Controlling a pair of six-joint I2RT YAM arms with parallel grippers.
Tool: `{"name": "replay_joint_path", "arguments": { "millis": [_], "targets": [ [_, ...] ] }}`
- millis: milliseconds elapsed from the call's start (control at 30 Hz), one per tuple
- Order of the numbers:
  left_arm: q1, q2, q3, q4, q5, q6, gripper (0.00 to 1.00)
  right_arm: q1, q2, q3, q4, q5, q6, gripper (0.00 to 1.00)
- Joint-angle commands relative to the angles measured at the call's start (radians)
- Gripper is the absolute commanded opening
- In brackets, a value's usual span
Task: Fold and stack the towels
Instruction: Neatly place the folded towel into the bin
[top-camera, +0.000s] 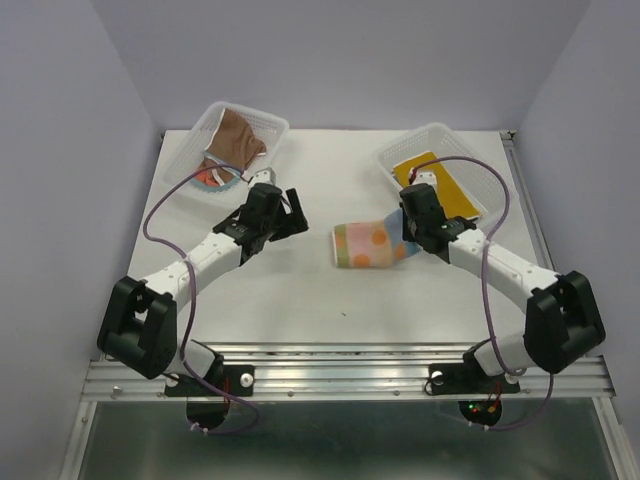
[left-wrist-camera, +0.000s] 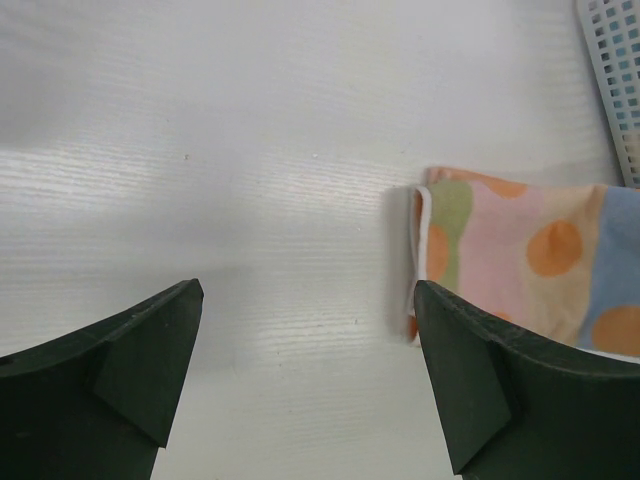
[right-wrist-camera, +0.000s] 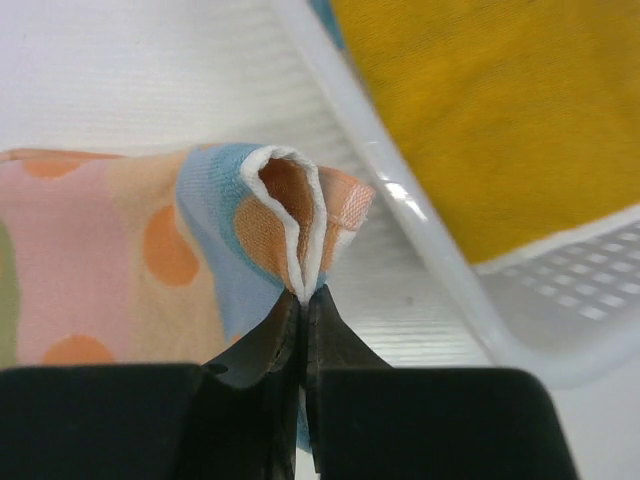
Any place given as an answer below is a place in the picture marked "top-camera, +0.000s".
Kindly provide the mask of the mustard yellow towel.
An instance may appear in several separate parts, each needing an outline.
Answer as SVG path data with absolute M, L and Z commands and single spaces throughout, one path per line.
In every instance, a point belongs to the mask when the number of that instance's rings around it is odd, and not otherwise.
M 415 167 L 435 159 L 436 155 L 434 153 L 425 152 L 397 163 L 392 167 L 392 174 L 401 187 L 408 187 L 410 175 Z M 461 216 L 474 220 L 481 217 L 481 212 L 473 205 L 441 163 L 426 166 L 421 168 L 420 171 L 430 171 L 435 175 L 437 196 L 448 218 Z

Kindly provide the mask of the orange peach patterned towel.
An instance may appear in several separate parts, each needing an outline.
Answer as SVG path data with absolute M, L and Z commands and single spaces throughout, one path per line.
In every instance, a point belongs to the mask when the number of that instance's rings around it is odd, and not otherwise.
M 338 224 L 331 239 L 338 268 L 390 268 L 420 252 L 416 243 L 403 239 L 401 209 L 382 220 Z

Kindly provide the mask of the brown orange bear towel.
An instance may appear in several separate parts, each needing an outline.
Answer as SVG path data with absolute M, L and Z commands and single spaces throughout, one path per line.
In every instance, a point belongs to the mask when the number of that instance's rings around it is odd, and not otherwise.
M 255 135 L 248 121 L 225 108 L 191 183 L 210 192 L 228 189 L 242 181 L 243 173 L 266 153 L 266 144 Z

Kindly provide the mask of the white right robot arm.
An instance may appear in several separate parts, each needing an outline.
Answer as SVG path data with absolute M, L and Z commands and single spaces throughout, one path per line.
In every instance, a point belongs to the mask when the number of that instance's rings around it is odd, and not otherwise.
M 534 265 L 490 241 L 463 217 L 448 218 L 435 189 L 412 185 L 400 193 L 402 235 L 425 252 L 481 281 L 481 294 L 496 289 L 524 315 L 518 334 L 497 337 L 468 350 L 442 368 L 442 380 L 461 380 L 482 390 L 503 374 L 538 367 L 555 375 L 602 344 L 606 331 L 589 280 L 577 271 L 560 274 Z

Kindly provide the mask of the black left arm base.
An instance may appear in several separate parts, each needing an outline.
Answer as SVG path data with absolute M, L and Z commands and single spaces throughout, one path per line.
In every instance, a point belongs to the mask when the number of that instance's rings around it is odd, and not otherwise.
M 188 396 L 212 396 L 222 399 L 218 405 L 191 406 L 186 410 L 190 429 L 205 436 L 230 436 L 246 433 L 261 419 L 257 406 L 234 395 L 231 378 L 225 371 L 224 356 L 206 344 L 184 340 L 163 375 L 181 388 Z M 235 403 L 251 412 L 251 419 L 242 426 L 222 428 Z

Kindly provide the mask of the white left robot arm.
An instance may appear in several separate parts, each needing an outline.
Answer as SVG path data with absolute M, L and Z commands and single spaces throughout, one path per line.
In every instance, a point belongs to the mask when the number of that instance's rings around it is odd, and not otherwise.
M 125 276 L 114 285 L 98 348 L 147 379 L 184 375 L 199 393 L 215 392 L 222 384 L 223 358 L 178 333 L 179 313 L 193 308 L 202 289 L 243 266 L 266 243 L 307 229 L 295 189 L 254 184 L 245 202 L 179 260 L 141 280 Z

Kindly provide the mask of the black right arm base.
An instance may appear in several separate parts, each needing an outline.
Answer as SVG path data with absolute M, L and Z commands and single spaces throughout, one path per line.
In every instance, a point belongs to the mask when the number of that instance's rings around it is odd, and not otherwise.
M 423 391 L 428 396 L 482 396 L 482 399 L 459 400 L 458 407 L 468 423 L 488 430 L 501 419 L 503 395 L 520 393 L 521 388 L 518 382 L 509 383 L 505 373 L 489 376 L 484 372 L 474 354 L 485 345 L 492 353 L 490 341 L 485 340 L 466 351 L 461 362 L 431 364 Z

